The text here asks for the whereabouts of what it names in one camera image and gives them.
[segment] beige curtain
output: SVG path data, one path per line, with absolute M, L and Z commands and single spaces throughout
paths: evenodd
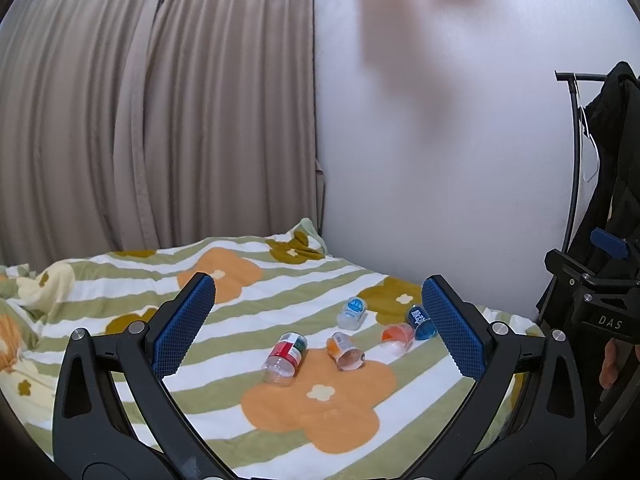
M 312 0 L 15 0 L 0 262 L 317 224 L 312 49 Z

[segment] clear plastic cup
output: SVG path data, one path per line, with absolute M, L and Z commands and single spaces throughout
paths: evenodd
M 382 344 L 393 354 L 402 356 L 411 348 L 414 335 L 414 329 L 408 323 L 389 325 L 382 332 Z
M 364 364 L 364 352 L 343 332 L 326 340 L 326 351 L 340 370 L 357 370 Z

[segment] orange cup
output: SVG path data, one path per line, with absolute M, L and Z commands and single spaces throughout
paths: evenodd
M 398 355 L 405 354 L 414 341 L 414 329 L 408 323 L 387 326 L 382 333 L 382 342 Z

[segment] bed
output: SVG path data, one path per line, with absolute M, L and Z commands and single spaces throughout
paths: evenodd
M 0 267 L 0 388 L 49 456 L 56 378 L 71 332 L 82 326 L 92 335 L 118 333 L 149 320 L 198 271 L 214 278 L 216 305 L 178 373 L 164 383 L 242 478 L 396 478 L 473 384 L 437 336 L 415 342 L 400 358 L 385 351 L 383 326 L 402 321 L 420 302 L 420 286 L 332 257 L 308 219 L 281 235 L 68 259 L 38 275 L 28 265 Z M 339 372 L 324 346 L 341 305 L 356 295 L 369 312 L 350 334 L 367 365 Z M 478 309 L 489 322 L 542 335 L 528 319 Z M 309 342 L 296 387 L 262 384 L 260 366 L 288 331 Z M 137 436 L 155 446 L 126 382 L 115 379 Z M 497 437 L 521 384 L 522 376 L 514 376 L 481 447 Z

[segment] human hand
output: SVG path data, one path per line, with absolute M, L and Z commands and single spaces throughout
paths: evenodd
M 616 367 L 616 358 L 618 350 L 616 342 L 611 339 L 604 347 L 604 361 L 602 362 L 602 371 L 600 372 L 600 386 L 605 390 L 609 390 L 618 380 L 620 370 Z M 636 345 L 636 357 L 640 361 L 640 345 Z

